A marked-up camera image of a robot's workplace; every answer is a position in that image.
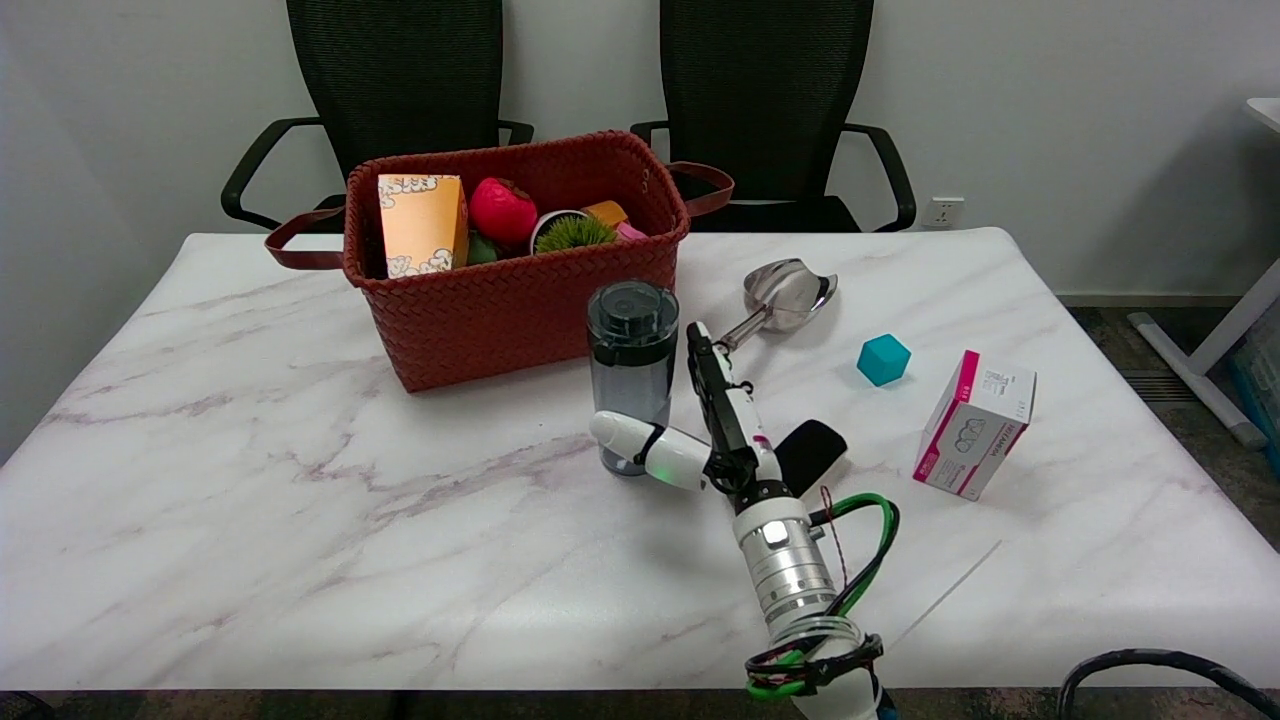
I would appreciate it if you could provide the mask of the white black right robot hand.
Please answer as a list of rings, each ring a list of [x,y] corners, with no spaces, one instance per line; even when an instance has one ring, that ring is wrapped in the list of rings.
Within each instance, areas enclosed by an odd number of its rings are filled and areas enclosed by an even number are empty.
[[[613,411],[594,414],[591,437],[667,486],[690,491],[713,487],[731,498],[737,514],[776,500],[803,509],[762,427],[753,386],[733,378],[728,351],[700,322],[687,325],[687,364],[708,441]]]

